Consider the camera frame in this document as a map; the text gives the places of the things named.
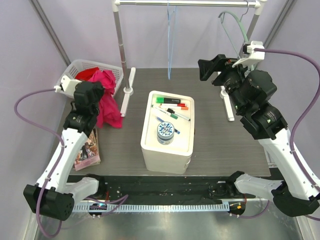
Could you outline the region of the mint green hanger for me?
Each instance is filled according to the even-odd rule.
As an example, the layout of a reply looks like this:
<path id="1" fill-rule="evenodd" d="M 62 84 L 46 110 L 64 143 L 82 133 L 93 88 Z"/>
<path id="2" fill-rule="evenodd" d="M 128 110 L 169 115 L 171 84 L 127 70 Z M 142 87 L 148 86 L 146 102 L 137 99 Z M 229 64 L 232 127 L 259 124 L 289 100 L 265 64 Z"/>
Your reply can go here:
<path id="1" fill-rule="evenodd" d="M 246 32 L 245 26 L 242 22 L 243 17 L 249 12 L 249 1 L 244 0 L 243 2 L 245 3 L 246 10 L 240 17 L 235 12 L 230 10 L 223 10 L 218 15 L 220 25 L 224 30 L 226 37 L 233 48 L 233 51 L 236 54 L 237 60 L 244 58 L 244 55 L 246 54 L 243 52 L 243 47 L 245 44 L 251 43 L 249 34 Z M 234 21 L 234 26 L 230 29 L 228 29 L 228 27 L 230 27 L 231 24 L 226 23 L 229 18 Z"/>

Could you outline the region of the blue wire hanger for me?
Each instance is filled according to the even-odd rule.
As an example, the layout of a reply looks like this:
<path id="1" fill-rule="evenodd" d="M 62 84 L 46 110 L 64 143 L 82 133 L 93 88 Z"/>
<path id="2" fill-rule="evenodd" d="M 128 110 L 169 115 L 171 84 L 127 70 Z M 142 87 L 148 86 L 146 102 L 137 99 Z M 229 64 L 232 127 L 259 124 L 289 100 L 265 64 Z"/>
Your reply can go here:
<path id="1" fill-rule="evenodd" d="M 171 79 L 172 64 L 175 48 L 175 35 L 176 35 L 176 21 L 177 21 L 177 6 L 170 4 L 167 1 L 167 79 Z"/>

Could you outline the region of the pink t shirt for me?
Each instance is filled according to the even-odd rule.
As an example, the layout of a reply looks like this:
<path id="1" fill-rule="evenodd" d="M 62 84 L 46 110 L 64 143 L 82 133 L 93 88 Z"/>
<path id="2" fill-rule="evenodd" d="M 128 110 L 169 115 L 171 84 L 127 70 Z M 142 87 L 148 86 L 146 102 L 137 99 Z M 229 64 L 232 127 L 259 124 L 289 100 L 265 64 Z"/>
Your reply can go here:
<path id="1" fill-rule="evenodd" d="M 109 124 L 113 128 L 122 128 L 123 118 L 117 102 L 113 98 L 116 88 L 116 78 L 113 72 L 111 70 L 97 70 L 88 81 L 92 83 L 100 82 L 104 87 L 104 94 L 99 101 L 97 127 L 102 128 L 104 124 Z"/>

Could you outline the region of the red t shirt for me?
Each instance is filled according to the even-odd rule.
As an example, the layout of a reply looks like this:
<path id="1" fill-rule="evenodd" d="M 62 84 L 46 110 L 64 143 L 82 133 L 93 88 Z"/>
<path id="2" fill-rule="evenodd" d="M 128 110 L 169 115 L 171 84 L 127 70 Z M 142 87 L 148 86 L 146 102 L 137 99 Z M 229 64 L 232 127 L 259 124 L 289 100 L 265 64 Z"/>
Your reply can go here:
<path id="1" fill-rule="evenodd" d="M 99 70 L 98 67 L 88 68 L 80 71 L 74 78 L 80 81 L 88 81 Z"/>

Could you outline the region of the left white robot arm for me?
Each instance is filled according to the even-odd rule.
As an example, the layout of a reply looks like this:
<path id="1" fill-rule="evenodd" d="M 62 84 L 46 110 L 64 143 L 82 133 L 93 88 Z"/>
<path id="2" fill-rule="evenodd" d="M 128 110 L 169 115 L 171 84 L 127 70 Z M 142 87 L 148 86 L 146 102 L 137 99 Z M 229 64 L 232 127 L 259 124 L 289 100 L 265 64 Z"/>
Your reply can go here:
<path id="1" fill-rule="evenodd" d="M 65 221 L 74 206 L 89 196 L 100 200 L 107 192 L 101 176 L 88 174 L 67 186 L 76 157 L 97 123 L 103 85 L 81 81 L 75 86 L 71 112 L 67 115 L 58 144 L 47 168 L 33 185 L 26 185 L 23 195 L 35 214 Z"/>

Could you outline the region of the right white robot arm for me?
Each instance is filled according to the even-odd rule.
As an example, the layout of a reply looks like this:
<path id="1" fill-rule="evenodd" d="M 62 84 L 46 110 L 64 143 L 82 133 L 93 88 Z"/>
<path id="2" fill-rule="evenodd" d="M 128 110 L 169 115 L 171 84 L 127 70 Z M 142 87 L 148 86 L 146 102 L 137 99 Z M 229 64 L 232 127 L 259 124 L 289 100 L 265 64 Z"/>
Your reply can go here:
<path id="1" fill-rule="evenodd" d="M 199 79 L 223 86 L 245 130 L 258 141 L 274 160 L 283 180 L 268 180 L 236 171 L 226 181 L 226 193 L 233 198 L 240 194 L 261 197 L 289 217 L 306 216 L 320 207 L 320 180 L 307 167 L 295 145 L 293 132 L 281 112 L 268 101 L 277 91 L 272 77 L 263 70 L 245 74 L 247 68 L 237 59 L 218 54 L 212 60 L 198 60 Z"/>

